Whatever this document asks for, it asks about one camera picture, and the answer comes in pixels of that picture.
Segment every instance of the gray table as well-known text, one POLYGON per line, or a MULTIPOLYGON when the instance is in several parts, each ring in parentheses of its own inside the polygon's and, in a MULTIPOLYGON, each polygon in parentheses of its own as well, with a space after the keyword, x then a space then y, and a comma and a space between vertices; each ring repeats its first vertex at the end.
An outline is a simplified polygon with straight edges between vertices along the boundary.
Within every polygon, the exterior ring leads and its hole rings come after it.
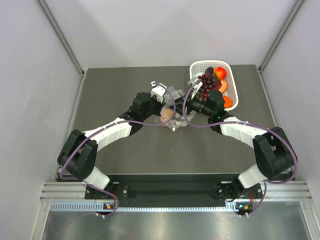
MULTIPOLYGON (((231 113, 266 127, 274 122, 255 65, 232 65, 239 104, 231 113)), ((158 81, 188 89, 188 66, 89 69, 75 119, 75 129, 94 129, 113 121, 132 104, 138 92, 150 92, 158 81)), ((192 120, 207 124, 197 114, 192 120)), ((240 173, 255 163, 253 150, 209 128, 143 127, 99 151, 96 166, 108 174, 240 173)))

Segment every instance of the purple cable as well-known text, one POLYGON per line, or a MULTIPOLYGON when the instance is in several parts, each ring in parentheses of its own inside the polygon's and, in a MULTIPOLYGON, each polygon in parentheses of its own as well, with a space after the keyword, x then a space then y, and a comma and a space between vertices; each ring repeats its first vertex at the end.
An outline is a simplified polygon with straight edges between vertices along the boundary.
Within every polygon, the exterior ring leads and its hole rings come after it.
MULTIPOLYGON (((265 130, 265 131, 271 133, 273 136, 275 136, 277 139, 279 139, 280 142, 282 142, 283 145, 285 145, 285 147, 289 150, 289 152, 290 152, 290 154, 292 156, 292 159, 293 159, 293 163, 294 163, 294 171, 293 171, 292 175, 287 180, 283 180, 283 181, 269 181, 269 180, 266 180, 266 182, 271 183, 271 184, 285 184, 285 183, 293 180, 296 177, 297 171, 298 171, 298 160, 297 160, 296 154, 295 154, 294 150, 291 148, 291 146, 281 136, 276 134, 271 129, 269 129, 267 127, 264 127, 264 126, 257 125, 257 124, 248 123, 248 122, 221 121, 221 122, 216 122, 216 123, 212 123, 212 124, 208 124, 208 125, 197 125, 197 124, 194 124, 194 123, 189 121, 189 119, 187 118, 187 114, 186 114, 187 100, 188 100, 188 98, 189 98, 194 86, 197 85, 200 81, 201 81, 201 79, 195 81, 195 83, 190 87, 190 89, 188 90, 188 92, 185 95, 185 98, 184 98, 184 101, 183 101, 183 105, 182 105, 182 114, 183 114, 183 117, 184 117, 185 121, 188 124, 190 124, 191 126, 196 127, 196 128, 210 128, 210 127, 223 125, 223 124, 241 124, 241 125, 251 126, 251 127, 257 128, 257 129, 262 129, 262 130, 265 130)), ((266 183, 264 183, 264 186, 265 186, 264 194, 263 194, 260 202, 256 206, 256 208, 250 213, 250 215, 252 215, 252 213, 256 212, 256 210, 258 209, 258 207, 260 207, 262 201, 264 200, 264 198, 266 196, 266 193, 267 193, 267 185, 266 185, 266 183)))
MULTIPOLYGON (((175 103, 175 98, 173 97, 173 95, 171 94, 171 92, 168 91, 167 87, 165 87, 163 84, 159 83, 159 82, 156 82, 155 83, 157 86, 160 86, 162 88, 165 89, 165 91, 168 93, 168 95, 170 96, 172 102, 173 102, 173 113, 171 115, 171 117, 166 121, 166 122, 163 122, 163 123, 159 123, 159 124, 151 124, 151 123, 145 123, 145 122, 141 122, 141 121, 134 121, 134 120, 123 120, 123 121, 118 121, 117 123, 112 123, 108 126, 106 126, 105 128, 100 128, 99 130, 95 131, 94 133, 92 133, 90 136, 88 136, 87 138, 85 138, 76 148, 75 150, 72 152, 72 154, 69 156, 69 158, 67 159, 67 161, 65 162, 65 164, 62 166, 61 168, 61 171, 59 173, 59 176, 61 179, 63 180, 76 180, 75 177, 65 177, 64 176, 64 172, 68 166, 68 164, 70 163, 70 161, 74 158, 74 156, 76 155, 76 153, 83 147, 83 145, 89 141, 92 137, 94 137, 95 135, 101 133, 102 131, 104 130, 107 130, 108 128, 111 128, 113 127, 114 125, 118 125, 118 124, 124 124, 124 123, 134 123, 134 124, 141 124, 141 125, 144 125, 144 126, 150 126, 150 127, 161 127, 161 126, 164 126, 166 125, 167 123, 169 123, 173 117, 175 116, 175 113, 176 113, 176 103, 175 103)), ((103 189, 100 189, 100 188, 97 188, 95 186, 93 186, 92 184, 89 184, 87 183, 91 188, 95 189, 95 190, 98 190, 102 193, 105 193, 111 197, 114 198, 115 200, 115 207, 113 209, 113 211, 111 213, 109 213, 108 215, 106 215, 107 217, 110 217, 112 216, 113 214, 115 214, 116 210, 118 209, 119 207, 119 199, 114 195, 112 194, 111 192, 108 192, 106 190, 103 190, 103 189)), ((93 215, 95 213, 85 213, 85 214, 82 214, 78 217, 76 217, 74 220, 72 220, 71 222, 69 222, 66 226, 64 226, 62 229, 60 229, 59 231, 54 231, 53 230, 53 227, 52 227, 52 221, 49 223, 49 227, 50 227, 50 230, 51 232, 54 234, 54 235, 58 235, 60 234, 64 229, 66 229, 69 225, 71 225, 72 223, 74 223, 75 221, 77 221, 78 219, 84 217, 84 216, 87 216, 87 215, 93 215)))

